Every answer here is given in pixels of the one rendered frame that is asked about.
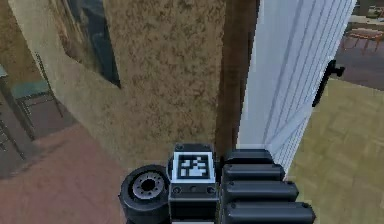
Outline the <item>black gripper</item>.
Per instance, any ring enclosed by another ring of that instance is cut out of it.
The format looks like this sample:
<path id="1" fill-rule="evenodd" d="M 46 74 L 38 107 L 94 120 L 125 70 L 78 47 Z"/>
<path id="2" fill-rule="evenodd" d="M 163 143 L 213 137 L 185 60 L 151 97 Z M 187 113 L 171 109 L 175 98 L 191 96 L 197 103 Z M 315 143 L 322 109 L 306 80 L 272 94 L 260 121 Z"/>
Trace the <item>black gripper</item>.
<path id="1" fill-rule="evenodd" d="M 118 195 L 125 224 L 169 224 L 166 168 L 146 165 L 129 173 Z"/>

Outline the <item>teal seat metal chair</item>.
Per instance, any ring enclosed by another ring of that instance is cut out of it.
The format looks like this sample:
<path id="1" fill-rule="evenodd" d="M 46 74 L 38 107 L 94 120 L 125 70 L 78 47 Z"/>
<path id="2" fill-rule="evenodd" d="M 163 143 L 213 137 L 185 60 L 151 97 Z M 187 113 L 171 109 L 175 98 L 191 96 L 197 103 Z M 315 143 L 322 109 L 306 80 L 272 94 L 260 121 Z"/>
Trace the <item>teal seat metal chair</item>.
<path id="1" fill-rule="evenodd" d="M 56 98 L 52 90 L 52 86 L 47 77 L 42 58 L 38 52 L 35 53 L 35 56 L 41 72 L 42 79 L 34 82 L 19 83 L 11 88 L 11 96 L 13 98 L 16 108 L 16 118 L 19 120 L 21 126 L 24 128 L 28 137 L 31 140 L 36 139 L 36 132 L 34 130 L 34 124 L 30 117 L 30 108 L 32 106 L 38 105 L 39 103 L 42 104 L 42 101 L 40 101 L 39 103 L 28 104 L 29 100 L 43 96 L 49 96 L 49 99 L 47 101 L 52 101 L 59 115 L 63 116 L 59 101 Z"/>

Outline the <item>white room door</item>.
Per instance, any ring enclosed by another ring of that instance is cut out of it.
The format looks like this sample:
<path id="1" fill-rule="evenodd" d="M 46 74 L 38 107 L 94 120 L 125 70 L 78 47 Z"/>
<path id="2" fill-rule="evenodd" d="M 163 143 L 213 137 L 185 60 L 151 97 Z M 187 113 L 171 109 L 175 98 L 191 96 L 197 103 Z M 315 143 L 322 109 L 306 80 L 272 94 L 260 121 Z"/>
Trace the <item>white room door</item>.
<path id="1" fill-rule="evenodd" d="M 288 170 L 357 0 L 260 0 L 237 137 Z"/>

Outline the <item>orange wooden chair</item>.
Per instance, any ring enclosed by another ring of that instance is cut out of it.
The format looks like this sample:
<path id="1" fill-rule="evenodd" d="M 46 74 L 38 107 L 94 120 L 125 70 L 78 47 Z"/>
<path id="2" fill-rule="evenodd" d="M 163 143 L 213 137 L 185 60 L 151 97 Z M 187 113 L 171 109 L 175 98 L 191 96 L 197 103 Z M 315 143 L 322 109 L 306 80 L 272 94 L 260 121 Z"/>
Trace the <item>orange wooden chair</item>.
<path id="1" fill-rule="evenodd" d="M 374 51 L 377 51 L 380 45 L 380 41 L 383 37 L 384 37 L 384 31 L 367 29 L 367 28 L 355 28 L 346 32 L 345 37 L 341 42 L 341 46 L 343 50 L 346 50 L 347 43 L 349 42 L 349 40 L 351 38 L 355 38 L 356 41 L 353 45 L 353 48 L 355 48 L 360 40 L 364 40 L 365 44 L 361 50 L 361 53 L 365 54 L 366 50 L 368 49 L 370 41 L 374 41 L 376 43 Z"/>

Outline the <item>pale wooden table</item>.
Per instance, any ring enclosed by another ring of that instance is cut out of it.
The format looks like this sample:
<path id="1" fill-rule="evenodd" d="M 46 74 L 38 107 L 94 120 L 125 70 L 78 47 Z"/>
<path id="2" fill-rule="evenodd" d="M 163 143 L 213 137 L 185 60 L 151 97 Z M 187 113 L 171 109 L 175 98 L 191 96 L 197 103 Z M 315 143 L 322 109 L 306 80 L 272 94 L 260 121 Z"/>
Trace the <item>pale wooden table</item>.
<path id="1" fill-rule="evenodd" d="M 365 16 L 351 15 L 349 22 L 384 26 L 384 18 L 372 19 Z"/>

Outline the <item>dark framed wall picture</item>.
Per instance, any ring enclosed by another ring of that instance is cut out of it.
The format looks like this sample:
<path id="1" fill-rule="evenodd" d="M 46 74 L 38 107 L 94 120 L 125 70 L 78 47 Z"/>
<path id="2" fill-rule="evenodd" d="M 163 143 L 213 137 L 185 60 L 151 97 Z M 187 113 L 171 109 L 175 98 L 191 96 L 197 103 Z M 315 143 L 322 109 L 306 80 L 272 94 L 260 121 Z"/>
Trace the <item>dark framed wall picture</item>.
<path id="1" fill-rule="evenodd" d="M 103 0 L 48 0 L 64 52 L 121 87 Z"/>

